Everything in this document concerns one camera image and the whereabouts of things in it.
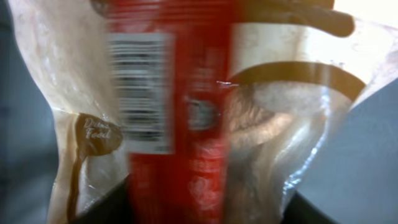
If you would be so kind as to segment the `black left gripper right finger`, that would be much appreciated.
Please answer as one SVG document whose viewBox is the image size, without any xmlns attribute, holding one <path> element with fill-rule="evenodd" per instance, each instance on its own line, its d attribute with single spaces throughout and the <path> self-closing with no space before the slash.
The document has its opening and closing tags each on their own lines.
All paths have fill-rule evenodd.
<svg viewBox="0 0 398 224">
<path fill-rule="evenodd" d="M 298 192 L 285 209 L 281 224 L 336 224 Z"/>
</svg>

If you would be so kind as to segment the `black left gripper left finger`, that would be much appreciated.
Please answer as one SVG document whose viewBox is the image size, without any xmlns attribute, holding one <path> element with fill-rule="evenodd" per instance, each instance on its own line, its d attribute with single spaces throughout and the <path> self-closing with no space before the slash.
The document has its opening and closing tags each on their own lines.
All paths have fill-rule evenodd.
<svg viewBox="0 0 398 224">
<path fill-rule="evenodd" d="M 71 224 L 132 224 L 134 212 L 129 203 L 126 177 L 105 198 L 101 199 L 86 213 L 71 221 Z"/>
</svg>

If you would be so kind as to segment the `beige brown snack bag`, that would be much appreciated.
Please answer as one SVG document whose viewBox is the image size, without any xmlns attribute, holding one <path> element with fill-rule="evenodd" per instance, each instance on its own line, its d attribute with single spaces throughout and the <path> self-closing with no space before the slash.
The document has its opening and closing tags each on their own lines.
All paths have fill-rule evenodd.
<svg viewBox="0 0 398 224">
<path fill-rule="evenodd" d="M 130 166 L 109 54 L 111 1 L 9 1 L 17 46 L 55 120 L 47 220 L 70 223 Z M 330 134 L 377 77 L 397 28 L 357 1 L 232 1 L 221 223 L 279 223 Z"/>
</svg>

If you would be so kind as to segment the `red snack stick packet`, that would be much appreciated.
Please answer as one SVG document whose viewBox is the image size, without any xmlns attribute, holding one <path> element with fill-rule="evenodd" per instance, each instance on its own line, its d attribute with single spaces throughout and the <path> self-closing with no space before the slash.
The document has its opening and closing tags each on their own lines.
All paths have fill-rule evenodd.
<svg viewBox="0 0 398 224">
<path fill-rule="evenodd" d="M 232 1 L 113 0 L 109 54 L 134 223 L 221 223 Z"/>
</svg>

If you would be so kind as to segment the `grey plastic mesh basket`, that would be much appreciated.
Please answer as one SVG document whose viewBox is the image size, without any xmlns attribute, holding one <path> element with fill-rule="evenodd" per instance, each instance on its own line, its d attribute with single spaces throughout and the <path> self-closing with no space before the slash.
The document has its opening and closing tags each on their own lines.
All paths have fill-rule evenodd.
<svg viewBox="0 0 398 224">
<path fill-rule="evenodd" d="M 1 222 L 45 223 L 58 166 L 50 106 L 1 2 Z M 336 223 L 397 222 L 397 45 L 298 188 Z"/>
</svg>

